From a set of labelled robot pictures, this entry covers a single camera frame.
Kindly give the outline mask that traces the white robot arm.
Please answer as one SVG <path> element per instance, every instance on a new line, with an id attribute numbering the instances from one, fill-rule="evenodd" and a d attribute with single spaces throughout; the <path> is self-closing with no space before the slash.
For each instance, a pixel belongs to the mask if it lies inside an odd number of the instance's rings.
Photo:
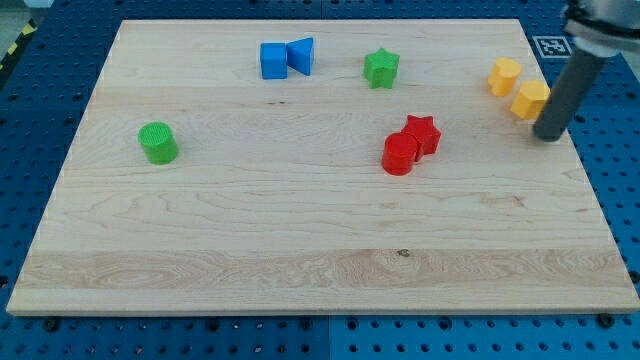
<path id="1" fill-rule="evenodd" d="M 638 0 L 573 0 L 564 16 L 575 48 L 532 126 L 545 142 L 564 134 L 608 59 L 639 51 Z"/>

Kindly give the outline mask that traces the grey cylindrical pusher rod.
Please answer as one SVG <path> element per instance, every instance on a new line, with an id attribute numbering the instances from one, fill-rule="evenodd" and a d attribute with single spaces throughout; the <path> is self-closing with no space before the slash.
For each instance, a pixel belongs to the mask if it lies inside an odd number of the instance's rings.
<path id="1" fill-rule="evenodd" d="M 535 137 L 545 142 L 560 139 L 606 62 L 605 57 L 574 50 L 532 126 Z"/>

